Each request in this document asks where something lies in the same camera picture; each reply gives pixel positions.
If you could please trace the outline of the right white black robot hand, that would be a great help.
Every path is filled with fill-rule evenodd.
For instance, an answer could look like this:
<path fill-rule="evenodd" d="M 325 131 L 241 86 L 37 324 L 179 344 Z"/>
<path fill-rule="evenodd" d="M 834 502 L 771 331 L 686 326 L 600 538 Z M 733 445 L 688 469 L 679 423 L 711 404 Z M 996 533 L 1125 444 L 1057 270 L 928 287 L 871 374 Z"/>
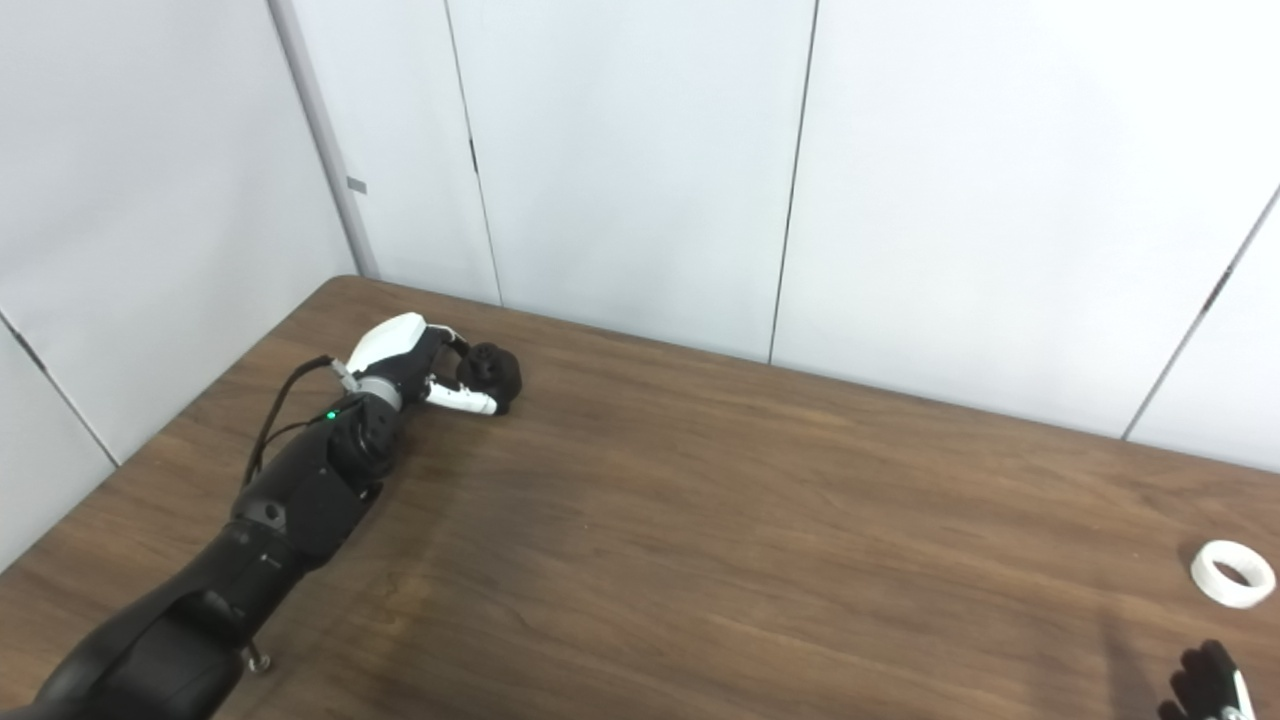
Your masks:
<path fill-rule="evenodd" d="M 1180 662 L 1169 682 L 1174 698 L 1157 707 L 1158 719 L 1257 719 L 1245 676 L 1220 641 L 1187 650 Z"/>

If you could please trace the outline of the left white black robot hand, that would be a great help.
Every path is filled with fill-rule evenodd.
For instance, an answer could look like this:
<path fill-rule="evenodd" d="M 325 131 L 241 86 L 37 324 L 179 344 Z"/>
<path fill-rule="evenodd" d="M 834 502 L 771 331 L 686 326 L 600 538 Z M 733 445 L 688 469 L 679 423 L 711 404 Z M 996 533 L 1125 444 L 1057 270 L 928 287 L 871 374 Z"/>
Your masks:
<path fill-rule="evenodd" d="M 349 361 L 335 365 L 351 395 L 379 397 L 393 410 L 429 404 L 461 413 L 498 416 L 507 404 L 433 368 L 443 350 L 465 360 L 471 343 L 448 325 L 431 324 L 419 313 L 404 313 L 375 325 L 358 341 Z"/>

